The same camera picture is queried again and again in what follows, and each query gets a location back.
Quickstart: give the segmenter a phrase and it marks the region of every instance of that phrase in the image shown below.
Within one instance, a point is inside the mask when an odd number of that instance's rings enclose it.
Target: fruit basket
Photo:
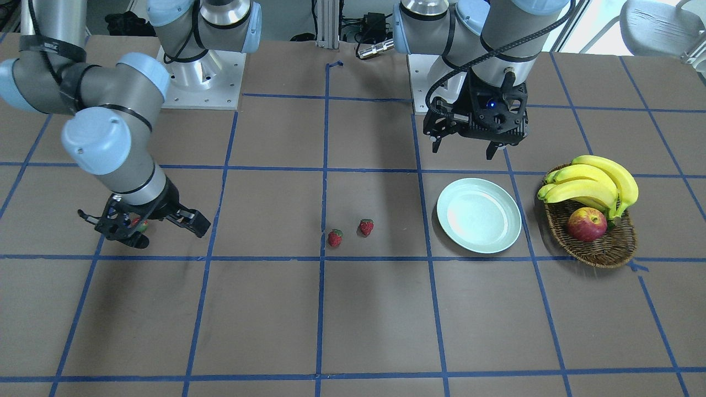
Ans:
[[[560,165],[549,172],[559,170],[569,164]],[[585,205],[566,200],[560,203],[544,203],[544,212],[549,221],[549,229],[556,241],[579,261],[597,268],[618,268],[628,263],[638,247],[635,228],[628,211],[618,219],[616,226],[593,242],[581,242],[566,231],[566,222],[571,214]]]

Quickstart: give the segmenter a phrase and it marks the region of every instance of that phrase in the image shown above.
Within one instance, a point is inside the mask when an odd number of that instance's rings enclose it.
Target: chair leg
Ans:
[[[593,47],[593,45],[596,44],[596,42],[597,42],[598,40],[600,40],[600,38],[603,37],[603,35],[605,35],[606,32],[607,32],[610,28],[613,27],[613,25],[616,24],[616,22],[618,22],[618,19],[620,19],[620,16],[616,16],[615,18],[611,19],[611,20],[603,27],[603,29],[601,29],[601,31],[598,32],[598,34],[595,35],[595,36],[591,39],[591,41],[589,41],[588,44],[586,44],[586,45],[581,49],[581,51],[579,51],[579,54],[584,54],[586,51],[588,51],[589,49],[591,49],[591,47]]]

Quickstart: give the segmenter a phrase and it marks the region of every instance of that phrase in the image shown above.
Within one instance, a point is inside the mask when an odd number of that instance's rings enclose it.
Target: chair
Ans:
[[[588,51],[620,21],[623,41],[633,55],[679,58],[697,70],[706,69],[706,62],[702,61],[706,43],[704,23],[698,15],[682,9],[689,1],[681,0],[670,6],[655,0],[627,0],[620,15],[611,19],[579,52]]]

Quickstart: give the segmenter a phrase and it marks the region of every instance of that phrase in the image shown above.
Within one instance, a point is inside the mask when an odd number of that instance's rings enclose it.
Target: red apple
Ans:
[[[608,228],[606,217],[596,208],[583,207],[574,211],[566,223],[569,234],[580,241],[592,242]]]

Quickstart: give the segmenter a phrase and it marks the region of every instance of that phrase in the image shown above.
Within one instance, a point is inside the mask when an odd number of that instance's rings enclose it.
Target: brown woven basket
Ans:
[[[549,172],[559,170],[569,164],[560,165]],[[633,221],[627,211],[617,221],[616,226],[592,242],[581,242],[566,231],[566,222],[571,214],[583,204],[567,200],[555,204],[544,204],[544,212],[549,221],[549,229],[556,241],[573,257],[597,268],[617,268],[628,263],[638,247]]]

